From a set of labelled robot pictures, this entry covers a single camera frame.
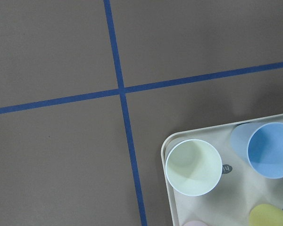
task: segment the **gray floor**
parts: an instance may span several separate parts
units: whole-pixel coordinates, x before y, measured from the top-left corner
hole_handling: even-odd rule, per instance
[[[283,62],[283,1],[111,1],[126,87]],[[0,107],[117,89],[102,1],[0,1]],[[174,132],[283,113],[283,69],[129,93],[149,226]],[[119,96],[0,114],[0,226],[141,225]]]

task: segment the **tray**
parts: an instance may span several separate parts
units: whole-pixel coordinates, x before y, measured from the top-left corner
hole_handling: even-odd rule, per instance
[[[283,210],[283,178],[268,179],[259,175],[236,155],[229,143],[231,132],[237,125],[254,121],[283,122],[283,114],[178,132],[164,141],[161,160],[174,226],[182,226],[191,220],[201,220],[209,226],[248,226],[249,212],[258,204],[270,203]],[[165,150],[169,142],[178,137],[202,139],[218,150],[223,174],[211,192],[189,197],[178,193],[169,184]]]

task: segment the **plastic cup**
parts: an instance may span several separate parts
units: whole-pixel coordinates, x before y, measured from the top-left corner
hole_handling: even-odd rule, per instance
[[[283,226],[283,210],[270,204],[261,204],[250,212],[249,226]]]
[[[283,178],[283,123],[246,123],[230,138],[234,151],[257,173],[270,179]]]
[[[203,223],[202,221],[194,220],[194,221],[185,223],[183,226],[208,226],[208,225]]]
[[[177,138],[166,147],[166,177],[178,192],[199,196],[211,191],[222,174],[221,157],[204,140]]]

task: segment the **light blue cup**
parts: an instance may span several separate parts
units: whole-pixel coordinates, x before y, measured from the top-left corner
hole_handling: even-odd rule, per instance
[[[262,176],[283,178],[283,123],[246,123],[231,134],[234,151]]]

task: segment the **blue line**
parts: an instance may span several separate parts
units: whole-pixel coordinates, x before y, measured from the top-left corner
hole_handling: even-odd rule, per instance
[[[138,208],[139,208],[140,217],[141,217],[141,225],[147,226],[146,211],[145,211],[145,206],[144,206],[143,197],[142,197],[142,186],[141,186],[141,181],[140,181],[140,177],[138,173],[138,166],[137,166],[137,160],[136,160],[136,154],[135,154],[135,148],[134,148],[134,142],[133,142],[133,135],[132,135],[132,129],[131,129],[130,117],[129,117],[129,111],[128,111],[128,104],[127,104],[127,99],[126,99],[126,94],[125,94],[125,89],[124,89],[124,80],[123,80],[121,63],[120,63],[119,53],[118,53],[118,48],[117,48],[117,39],[115,35],[110,1],[104,0],[104,6],[105,6],[112,54],[113,54],[113,59],[114,59],[115,71],[116,71],[116,76],[117,76],[119,96],[120,96],[123,118],[124,118],[124,123],[125,123],[125,130],[126,130],[126,136],[127,136],[127,142],[128,142],[132,173],[133,173],[133,180],[134,180],[134,185],[135,185],[135,192],[136,192],[137,203],[138,203]]]
[[[131,86],[131,87],[125,88],[125,92],[126,93],[139,92],[139,91],[144,91],[144,90],[149,90],[149,89],[176,86],[176,85],[182,85],[182,84],[187,84],[187,83],[192,83],[192,82],[219,79],[219,78],[225,78],[225,77],[230,77],[230,76],[235,76],[235,75],[262,72],[262,71],[268,71],[268,70],[274,70],[274,69],[280,69],[280,68],[283,68],[283,62],[268,64],[268,65],[254,66],[254,67],[240,68],[240,69],[224,71],[224,72],[203,74],[203,75],[192,76],[192,77],[187,77],[187,78],[182,78],[182,79],[160,81],[160,82],[154,82],[154,83],[143,84],[143,85],[138,85],[138,86]]]
[[[81,94],[81,95],[76,95],[76,96],[71,96],[71,97],[62,97],[62,98],[43,100],[43,101],[22,104],[22,105],[1,107],[0,114],[23,111],[23,110],[28,110],[28,109],[38,108],[38,107],[66,104],[66,103],[82,101],[82,100],[90,100],[90,99],[95,99],[95,98],[100,98],[100,97],[115,96],[118,94],[119,94],[118,89],[111,89],[111,90]]]

